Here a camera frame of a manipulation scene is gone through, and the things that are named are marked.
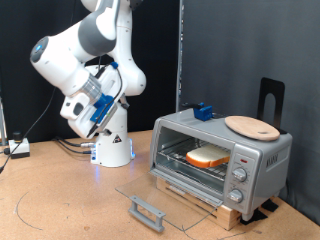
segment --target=wooden platform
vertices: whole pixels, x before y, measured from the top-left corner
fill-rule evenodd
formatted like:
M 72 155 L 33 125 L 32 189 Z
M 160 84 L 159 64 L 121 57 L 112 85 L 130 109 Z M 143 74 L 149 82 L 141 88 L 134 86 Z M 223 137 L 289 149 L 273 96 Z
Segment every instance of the wooden platform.
M 157 188 L 203 215 L 211 213 L 212 207 L 215 207 L 159 177 L 157 178 Z M 230 230 L 240 222 L 240 217 L 240 212 L 222 205 L 212 212 L 208 219 L 224 229 Z

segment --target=black backdrop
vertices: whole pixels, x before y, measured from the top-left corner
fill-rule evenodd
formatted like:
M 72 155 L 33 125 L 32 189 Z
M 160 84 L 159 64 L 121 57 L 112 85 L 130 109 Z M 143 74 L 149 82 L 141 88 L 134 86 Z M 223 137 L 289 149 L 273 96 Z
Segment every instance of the black backdrop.
M 9 139 L 13 131 L 28 130 L 53 91 L 29 62 L 31 49 L 42 37 L 64 31 L 71 20 L 75 24 L 87 14 L 80 0 L 1 1 L 0 80 Z M 132 54 L 147 76 L 147 88 L 142 95 L 128 98 L 129 131 L 153 129 L 158 117 L 175 111 L 178 30 L 179 0 L 144 1 L 133 13 Z M 29 134 L 30 142 L 55 135 L 77 137 L 59 114 L 63 100 L 57 90 L 47 114 Z
M 181 102 L 256 117 L 261 78 L 284 82 L 281 128 L 293 144 L 280 196 L 320 224 L 320 1 L 184 3 Z

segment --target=toaster oven rack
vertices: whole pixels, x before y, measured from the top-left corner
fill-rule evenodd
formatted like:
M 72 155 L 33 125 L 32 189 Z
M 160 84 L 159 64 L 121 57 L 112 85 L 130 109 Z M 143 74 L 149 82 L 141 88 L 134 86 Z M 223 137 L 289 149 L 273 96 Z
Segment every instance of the toaster oven rack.
M 183 142 L 180 142 L 178 144 L 175 144 L 173 146 L 170 146 L 168 148 L 162 149 L 161 151 L 158 152 L 158 154 L 166 157 L 168 160 L 173 160 L 177 161 L 183 165 L 188 166 L 189 168 L 193 168 L 199 172 L 202 172 L 204 174 L 209 175 L 210 177 L 216 178 L 220 181 L 225 181 L 225 177 L 227 174 L 227 169 L 228 169 L 228 163 L 222 163 L 216 167 L 210 167 L 210 168 L 198 168 L 196 166 L 191 165 L 189 162 L 186 160 L 186 155 L 188 152 L 206 146 L 208 145 L 208 142 L 195 139 L 195 138 L 189 138 Z M 220 146 L 214 145 L 223 151 L 226 151 L 230 154 L 230 150 L 226 148 L 222 148 Z

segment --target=blue block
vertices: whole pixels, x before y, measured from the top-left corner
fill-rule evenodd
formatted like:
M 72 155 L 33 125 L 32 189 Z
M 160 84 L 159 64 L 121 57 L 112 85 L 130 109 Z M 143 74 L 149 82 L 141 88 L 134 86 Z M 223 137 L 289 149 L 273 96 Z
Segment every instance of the blue block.
M 212 106 L 203 107 L 201 109 L 194 108 L 193 113 L 194 113 L 195 118 L 202 120 L 202 121 L 207 121 L 213 117 Z
M 112 105 L 114 104 L 113 101 L 113 97 L 112 96 L 105 96 L 102 94 L 101 98 L 94 104 L 94 106 L 97 108 L 97 110 L 95 111 L 95 113 L 92 115 L 92 117 L 90 118 L 90 121 L 92 122 L 96 122 L 97 118 L 99 117 L 100 113 L 103 111 L 104 107 L 106 106 L 106 104 L 110 103 L 111 104 L 103 111 L 100 120 L 98 121 L 98 123 L 100 124 L 101 121 L 103 120 L 104 116 L 107 114 L 107 112 L 109 111 L 109 109 L 112 107 Z

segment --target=blue object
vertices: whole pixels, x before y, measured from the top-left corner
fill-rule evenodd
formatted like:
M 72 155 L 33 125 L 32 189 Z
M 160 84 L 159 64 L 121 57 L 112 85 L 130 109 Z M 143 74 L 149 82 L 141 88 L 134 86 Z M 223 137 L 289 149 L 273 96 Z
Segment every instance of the blue object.
M 104 107 L 107 104 L 109 104 L 109 106 L 103 111 Z M 112 107 L 113 104 L 114 104 L 114 99 L 112 96 L 109 96 L 109 95 L 105 96 L 104 94 L 102 94 L 100 99 L 94 104 L 94 107 L 97 108 L 97 110 L 90 118 L 90 121 L 96 122 L 97 118 L 100 116 L 100 113 L 103 111 L 101 118 L 98 121 L 98 123 L 100 124 L 104 116 L 107 114 L 107 112 L 109 111 L 109 109 Z
M 136 154 L 133 151 L 133 144 L 132 144 L 131 138 L 130 138 L 130 152 L 131 152 L 131 159 L 134 159 L 136 157 Z
M 116 63 L 116 62 L 112 62 L 110 63 L 110 65 L 114 68 L 114 69 L 117 69 L 119 67 L 119 64 Z
M 213 117 L 212 106 L 205 107 L 204 103 L 200 103 L 199 106 L 201 106 L 201 109 L 193 108 L 195 118 L 205 122 Z

